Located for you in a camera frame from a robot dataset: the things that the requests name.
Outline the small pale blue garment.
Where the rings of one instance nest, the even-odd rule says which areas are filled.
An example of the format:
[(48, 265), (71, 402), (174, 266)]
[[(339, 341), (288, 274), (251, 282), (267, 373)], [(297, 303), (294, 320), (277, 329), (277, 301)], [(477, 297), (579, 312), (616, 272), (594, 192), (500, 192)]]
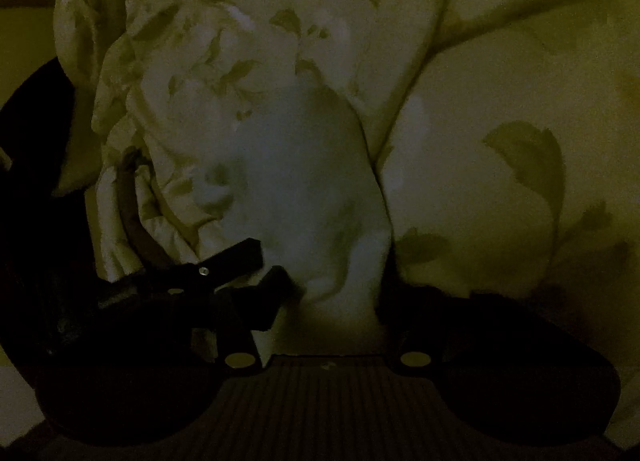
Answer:
[(198, 152), (198, 206), (225, 237), (257, 239), (303, 290), (293, 329), (341, 349), (371, 342), (392, 228), (348, 102), (303, 74), (227, 134), (213, 127)]

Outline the floral patterned cream duvet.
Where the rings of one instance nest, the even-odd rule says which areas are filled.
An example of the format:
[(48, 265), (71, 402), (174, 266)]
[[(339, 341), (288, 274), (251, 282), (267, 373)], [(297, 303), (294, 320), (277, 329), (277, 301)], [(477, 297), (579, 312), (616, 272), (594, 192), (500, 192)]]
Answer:
[(99, 256), (174, 263), (235, 242), (194, 196), (198, 146), (311, 74), (357, 115), (401, 276), (458, 302), (549, 281), (620, 376), (606, 425), (639, 440), (639, 0), (56, 0), (55, 48), (93, 95)]

